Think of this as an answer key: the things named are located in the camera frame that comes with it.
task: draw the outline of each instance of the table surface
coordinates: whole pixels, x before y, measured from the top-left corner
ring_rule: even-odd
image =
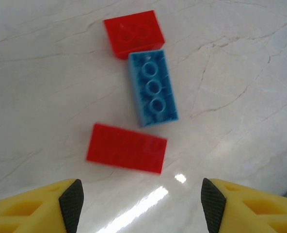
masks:
[[[180,120],[139,129],[102,20],[151,9]],[[86,162],[97,121],[168,138],[162,174]],[[204,177],[287,191],[287,1],[0,1],[0,199],[78,178],[79,233],[206,233]]]

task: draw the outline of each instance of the marble surface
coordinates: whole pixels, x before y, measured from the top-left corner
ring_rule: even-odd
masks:
[[[102,20],[151,9],[180,120],[139,129]],[[162,175],[85,162],[96,121],[167,137]],[[79,178],[79,233],[206,233],[204,177],[287,191],[287,1],[0,1],[0,198]]]

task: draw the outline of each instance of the blue lego brick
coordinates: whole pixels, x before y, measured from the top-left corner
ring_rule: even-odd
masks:
[[[178,120],[164,51],[132,52],[128,65],[140,125]]]

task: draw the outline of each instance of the red lego brick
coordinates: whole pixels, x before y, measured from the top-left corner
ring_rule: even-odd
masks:
[[[104,20],[113,53],[127,59],[131,52],[158,50],[165,43],[154,11]]]
[[[86,160],[161,173],[167,139],[96,123]]]

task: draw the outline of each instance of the black rubber pad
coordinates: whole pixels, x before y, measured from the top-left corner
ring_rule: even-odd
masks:
[[[60,196],[60,208],[67,233],[76,233],[83,205],[81,180],[75,180]]]
[[[201,201],[209,233],[218,233],[225,209],[226,198],[207,178],[204,178]]]

